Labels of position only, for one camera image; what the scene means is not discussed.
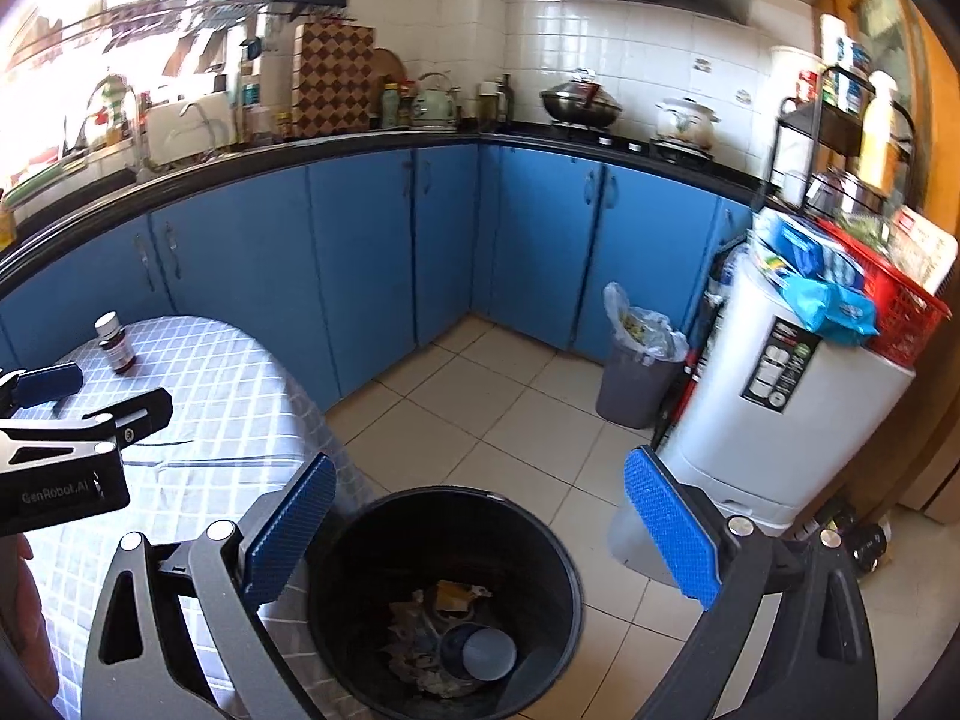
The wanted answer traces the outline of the person's left hand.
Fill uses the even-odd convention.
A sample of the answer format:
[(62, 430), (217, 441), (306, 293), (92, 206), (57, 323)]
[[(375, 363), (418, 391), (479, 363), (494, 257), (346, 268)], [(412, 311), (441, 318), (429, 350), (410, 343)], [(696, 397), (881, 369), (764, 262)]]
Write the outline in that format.
[(29, 568), (32, 548), (25, 535), (16, 535), (13, 543), (16, 554), (14, 619), (18, 629), (18, 642), (14, 644), (14, 650), (32, 685), (47, 702), (52, 702), (59, 692), (59, 675), (47, 637), (43, 602)]

